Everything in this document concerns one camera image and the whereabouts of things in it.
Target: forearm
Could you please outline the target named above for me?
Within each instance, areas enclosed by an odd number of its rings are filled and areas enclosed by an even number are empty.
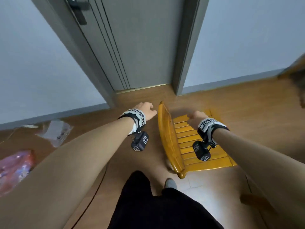
[[[132,118],[124,117],[55,150],[1,198],[0,225],[62,228],[133,124]]]
[[[305,164],[225,129],[216,129],[213,139],[251,177],[279,213],[305,225]]]

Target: pink plastic bag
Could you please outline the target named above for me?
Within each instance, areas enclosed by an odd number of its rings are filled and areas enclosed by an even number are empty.
[[[0,160],[0,197],[22,181],[33,166],[34,155],[30,150],[19,151]]]

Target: door threshold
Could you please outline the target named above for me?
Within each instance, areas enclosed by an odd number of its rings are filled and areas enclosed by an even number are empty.
[[[116,94],[121,94],[121,93],[125,93],[125,92],[137,91],[137,90],[141,90],[141,89],[145,89],[145,88],[153,88],[153,87],[162,86],[162,85],[166,85],[166,84],[158,84],[158,85],[153,85],[153,86],[148,86],[148,87],[143,87],[143,88],[125,89],[125,90],[116,91]]]

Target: black pants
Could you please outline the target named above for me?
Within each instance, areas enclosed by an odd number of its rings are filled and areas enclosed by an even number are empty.
[[[108,228],[223,229],[200,203],[176,189],[153,196],[141,171],[133,172],[124,185]]]

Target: door frame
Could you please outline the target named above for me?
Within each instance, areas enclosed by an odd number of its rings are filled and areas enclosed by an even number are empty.
[[[110,108],[115,92],[65,0],[32,0]]]
[[[182,13],[172,86],[180,96],[191,64],[209,0],[185,0]]]
[[[32,2],[105,99],[109,107],[115,107],[116,93],[66,1],[32,0]],[[185,0],[184,2],[171,83],[177,96],[182,93],[208,2],[209,0]]]

